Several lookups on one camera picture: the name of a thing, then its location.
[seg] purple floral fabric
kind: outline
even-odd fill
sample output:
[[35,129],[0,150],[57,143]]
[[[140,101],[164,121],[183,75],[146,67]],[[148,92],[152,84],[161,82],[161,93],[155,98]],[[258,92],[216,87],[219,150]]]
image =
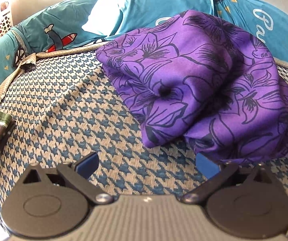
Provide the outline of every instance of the purple floral fabric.
[[288,153],[288,85],[256,37],[189,10],[107,43],[97,59],[146,147],[185,136],[213,161]]

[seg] houndstooth fabric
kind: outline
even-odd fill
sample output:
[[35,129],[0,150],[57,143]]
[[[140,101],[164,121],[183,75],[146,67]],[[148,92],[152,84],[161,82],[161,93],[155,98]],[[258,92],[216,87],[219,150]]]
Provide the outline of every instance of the houndstooth fabric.
[[[288,82],[288,70],[279,71]],[[0,110],[18,124],[0,160],[0,211],[29,163],[53,167],[90,151],[100,158],[90,181],[113,195],[181,195],[205,180],[184,140],[143,147],[138,123],[103,74],[95,52],[38,61],[10,85]],[[268,165],[288,193],[288,159]]]

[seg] cartoon airplane print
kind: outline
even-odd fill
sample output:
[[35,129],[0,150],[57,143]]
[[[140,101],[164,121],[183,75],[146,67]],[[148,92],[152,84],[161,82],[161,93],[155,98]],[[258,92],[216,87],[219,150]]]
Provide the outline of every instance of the cartoon airplane print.
[[66,35],[64,38],[61,38],[54,30],[54,25],[50,24],[48,25],[44,31],[48,36],[53,40],[54,44],[51,45],[47,50],[45,50],[46,53],[51,53],[54,51],[62,50],[64,46],[70,44],[73,40],[75,40],[77,33],[71,33],[69,35]]

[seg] triangular cutout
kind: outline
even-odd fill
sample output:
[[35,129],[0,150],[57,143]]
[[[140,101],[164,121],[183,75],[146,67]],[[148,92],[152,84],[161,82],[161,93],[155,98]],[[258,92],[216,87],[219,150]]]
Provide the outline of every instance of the triangular cutout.
[[24,184],[41,182],[37,170],[32,169],[24,180]]

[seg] gray gripper base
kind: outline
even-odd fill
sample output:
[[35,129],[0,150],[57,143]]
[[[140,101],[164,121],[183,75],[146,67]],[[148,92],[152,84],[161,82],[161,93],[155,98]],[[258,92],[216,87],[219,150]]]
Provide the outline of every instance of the gray gripper base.
[[[27,241],[10,237],[8,241]],[[172,195],[121,195],[117,202],[97,206],[91,216],[65,236],[47,241],[243,241],[222,232],[206,219],[203,209]],[[266,241],[287,241],[279,235]]]

